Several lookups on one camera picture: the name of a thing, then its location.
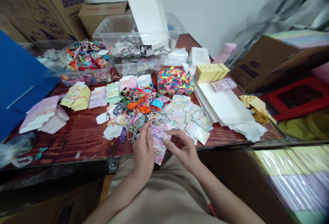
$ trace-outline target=blue board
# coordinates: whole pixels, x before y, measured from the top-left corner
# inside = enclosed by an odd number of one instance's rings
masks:
[[[46,78],[47,68],[0,30],[0,142],[25,118],[26,112],[58,84]]]

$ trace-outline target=pink bottle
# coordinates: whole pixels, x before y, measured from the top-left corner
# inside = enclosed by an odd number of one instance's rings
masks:
[[[230,57],[231,53],[236,50],[235,43],[226,43],[223,45],[222,51],[214,59],[214,64],[225,63],[225,61]]]

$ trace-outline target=clear plastic bag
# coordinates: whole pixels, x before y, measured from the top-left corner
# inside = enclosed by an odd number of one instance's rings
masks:
[[[36,135],[23,134],[13,138],[5,144],[0,144],[0,169],[12,163],[15,167],[24,167],[33,161],[33,157],[17,158],[30,152],[33,148]]]

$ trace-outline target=forearm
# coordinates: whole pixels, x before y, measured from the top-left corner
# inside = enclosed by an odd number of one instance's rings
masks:
[[[226,188],[201,162],[192,170],[216,215],[230,224],[264,224],[244,202]]]
[[[86,219],[84,224],[107,224],[114,216],[131,203],[145,184],[146,181],[132,171]]]

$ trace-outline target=wooden table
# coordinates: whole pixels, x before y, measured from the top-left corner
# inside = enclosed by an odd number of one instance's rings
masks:
[[[183,47],[186,47],[186,50],[189,52],[191,47],[200,47],[200,45],[189,34],[184,34],[179,37],[176,48]],[[154,84],[156,83],[156,74],[152,75],[152,81]],[[91,86],[90,90],[94,90],[95,87],[99,86]],[[68,87],[59,84],[51,94],[65,94],[67,91]],[[237,96],[244,94],[240,88],[236,88],[233,91]],[[194,93],[191,95],[191,100],[195,104],[200,105]],[[33,160],[26,167],[104,160],[110,157],[133,154],[132,144],[128,139],[121,144],[119,143],[119,138],[111,141],[103,138],[103,132],[107,124],[97,124],[96,117],[105,113],[106,107],[85,109],[77,112],[66,107],[63,108],[70,117],[67,125],[53,135],[35,131],[38,136],[38,142],[34,149],[24,156],[34,157],[39,153],[40,148],[48,147],[48,150],[42,153],[39,160]],[[204,146],[198,142],[198,150],[213,149],[214,147],[224,145],[251,143],[242,134],[236,133],[228,127],[221,127],[218,123],[215,123],[213,126],[214,129],[210,132],[206,145]],[[269,123],[265,127],[268,131],[261,137],[262,140],[282,139],[284,137],[274,124]],[[18,128],[13,131],[10,137],[16,136],[16,134],[18,134]]]

